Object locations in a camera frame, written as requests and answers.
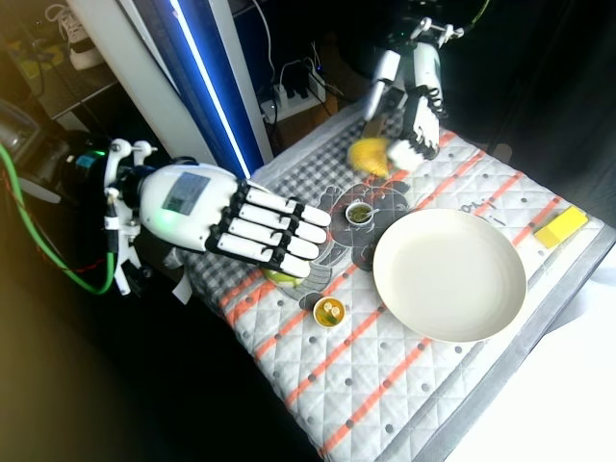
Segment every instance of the small cup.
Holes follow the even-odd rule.
[[[354,226],[368,226],[372,223],[373,210],[372,205],[366,202],[353,202],[346,207],[345,217]]]
[[[325,311],[324,306],[325,303],[330,303],[333,307],[336,307],[340,310],[340,314],[335,316],[331,311]],[[342,301],[338,298],[334,298],[333,296],[325,296],[321,298],[317,303],[315,303],[315,307],[312,310],[312,316],[315,318],[315,321],[318,325],[325,327],[326,329],[331,329],[336,327],[345,320],[345,316],[347,315],[347,309]],[[328,320],[336,320],[336,323],[329,322]]]

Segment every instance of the robotic hand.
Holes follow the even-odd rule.
[[[326,239],[323,227],[331,221],[326,212],[239,181],[219,167],[192,161],[155,170],[143,164],[151,151],[145,141],[131,146],[114,140],[110,148],[105,191],[113,210],[105,228],[118,234],[115,280],[123,294],[130,289],[122,263],[140,265],[130,245],[140,223],[179,247],[209,250],[295,277],[308,276],[309,261],[319,256],[317,244]],[[131,153],[134,166],[118,176],[119,161]]]
[[[369,122],[388,110],[404,108],[399,140],[394,141],[388,155],[400,168],[411,155],[432,160],[439,153],[439,119],[446,116],[440,80],[437,49],[451,38],[460,38],[463,29],[448,24],[440,27],[424,17],[410,36],[392,42],[400,52],[386,51],[372,78],[372,88],[364,119]]]

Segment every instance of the sneaker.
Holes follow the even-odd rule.
[[[75,69],[89,69],[105,62],[88,32],[68,6],[50,5],[45,9],[45,18],[49,22],[58,22],[60,35],[68,42],[70,61]]]

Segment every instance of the small bowl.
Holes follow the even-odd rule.
[[[374,217],[374,214],[372,213],[373,210],[374,208],[372,207],[372,205],[367,204],[366,202],[353,202],[348,207],[346,207],[345,217],[348,222],[354,226],[368,226],[370,223],[372,223],[372,217]],[[353,214],[357,215],[361,214],[362,212],[364,212],[366,215],[371,215],[364,221],[359,221],[357,220],[357,217],[353,216]]]
[[[336,322],[335,324],[325,324],[321,321],[319,321],[319,318],[317,317],[317,311],[320,310],[320,308],[326,303],[326,302],[331,302],[332,304],[338,306],[338,308],[340,308],[342,315],[340,317],[340,320],[338,322]],[[321,327],[325,327],[326,329],[333,329],[334,327],[339,326],[340,324],[342,324],[342,322],[345,320],[345,316],[347,315],[347,309],[345,308],[345,305],[343,304],[342,301],[340,301],[338,298],[334,298],[333,296],[324,296],[323,298],[321,298],[319,301],[317,301],[317,303],[315,303],[315,307],[312,310],[312,316],[315,318],[315,322],[320,325]]]

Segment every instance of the white plate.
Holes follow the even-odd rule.
[[[373,268],[389,310],[436,340],[486,339],[513,321],[526,296],[513,245],[483,219],[455,210],[396,221],[378,242]]]

